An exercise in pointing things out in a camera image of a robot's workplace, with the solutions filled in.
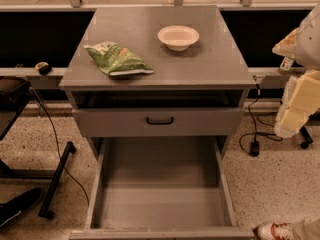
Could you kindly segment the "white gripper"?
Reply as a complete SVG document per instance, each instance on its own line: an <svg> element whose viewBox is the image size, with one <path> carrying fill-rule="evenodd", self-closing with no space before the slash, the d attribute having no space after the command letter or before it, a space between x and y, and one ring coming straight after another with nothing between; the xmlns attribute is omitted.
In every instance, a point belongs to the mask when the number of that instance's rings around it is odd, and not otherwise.
<svg viewBox="0 0 320 240"><path fill-rule="evenodd" d="M297 33L298 29L292 30L272 48L272 52L294 59ZM320 108L319 73L311 71L300 77L291 76L285 91L288 101L279 108L274 133L281 138L291 138L306 124L309 116Z"/></svg>

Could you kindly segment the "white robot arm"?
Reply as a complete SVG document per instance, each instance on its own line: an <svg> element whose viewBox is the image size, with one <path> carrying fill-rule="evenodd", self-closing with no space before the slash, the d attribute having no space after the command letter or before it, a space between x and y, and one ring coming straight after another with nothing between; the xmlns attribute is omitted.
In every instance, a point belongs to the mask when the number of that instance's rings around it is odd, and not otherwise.
<svg viewBox="0 0 320 240"><path fill-rule="evenodd" d="M288 73L294 62L305 69L300 77L289 78L274 126L278 137L291 138L320 109L320 4L272 52L284 57L281 74Z"/></svg>

